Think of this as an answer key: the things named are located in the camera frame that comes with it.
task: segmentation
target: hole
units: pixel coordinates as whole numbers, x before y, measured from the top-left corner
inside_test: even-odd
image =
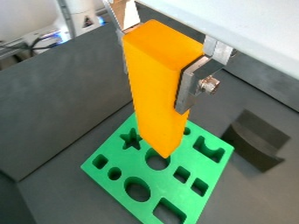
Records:
[[[125,180],[125,193],[132,200],[138,202],[145,202],[150,198],[149,187],[140,178],[128,178]]]
[[[150,148],[145,153],[145,163],[156,171],[161,171],[170,163],[170,157],[162,158],[157,152]]]
[[[121,177],[121,171],[118,170],[118,168],[113,167],[109,169],[106,175],[110,180],[117,180]]]
[[[184,134],[185,136],[188,136],[190,133],[192,133],[190,129],[185,127],[185,128],[184,128],[184,131],[182,131],[182,134]]]
[[[185,214],[166,199],[158,201],[153,216],[162,224],[181,224],[185,220]]]
[[[209,158],[214,163],[220,162],[220,159],[224,155],[224,150],[217,148],[216,150],[210,150],[205,143],[205,139],[202,136],[198,136],[192,148],[198,151],[206,158]]]
[[[92,161],[92,164],[98,168],[102,169],[102,167],[106,165],[108,159],[102,155],[97,155],[96,158]]]
[[[178,166],[178,168],[176,169],[173,176],[182,182],[186,182],[188,177],[190,176],[190,173]]]
[[[208,190],[208,185],[198,178],[196,178],[190,185],[190,189],[202,197]]]
[[[136,134],[136,129],[130,129],[128,134],[120,135],[120,138],[125,141],[122,149],[126,150],[129,147],[133,147],[140,151],[140,141],[142,138]]]

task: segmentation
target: orange block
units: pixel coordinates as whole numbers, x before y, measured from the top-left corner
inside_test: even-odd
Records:
[[[168,158],[189,114],[173,108],[181,70],[202,55],[201,44],[154,20],[132,30],[122,43],[140,136]]]

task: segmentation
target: bolt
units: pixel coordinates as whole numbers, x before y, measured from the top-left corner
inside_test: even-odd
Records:
[[[209,75],[206,78],[198,81],[198,84],[200,91],[208,95],[213,95],[218,89],[220,81],[212,78],[212,75]]]

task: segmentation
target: metal bracket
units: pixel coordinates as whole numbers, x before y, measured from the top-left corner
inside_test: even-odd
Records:
[[[136,10],[134,0],[102,0],[106,8],[106,14],[116,27],[117,43],[122,46],[122,37],[130,32],[141,23]],[[124,73],[126,74],[126,60],[122,54]]]
[[[226,65],[232,47],[205,36],[204,55],[184,69],[174,102],[174,110],[181,115],[192,107],[200,93],[213,95],[220,82],[212,75]]]

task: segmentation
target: rectangular hole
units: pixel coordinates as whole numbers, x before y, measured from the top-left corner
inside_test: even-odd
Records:
[[[98,168],[98,169],[102,169],[102,167],[106,165],[108,163],[108,159],[101,155],[98,154],[96,156],[96,158],[93,159],[92,161],[92,164]]]
[[[166,199],[158,201],[153,216],[162,224],[181,224],[185,220],[184,212]]]
[[[190,189],[202,197],[208,188],[208,185],[198,178],[196,178],[190,185]]]
[[[190,173],[182,168],[182,167],[177,167],[173,176],[176,179],[178,179],[182,183],[186,182],[188,177],[190,176]]]

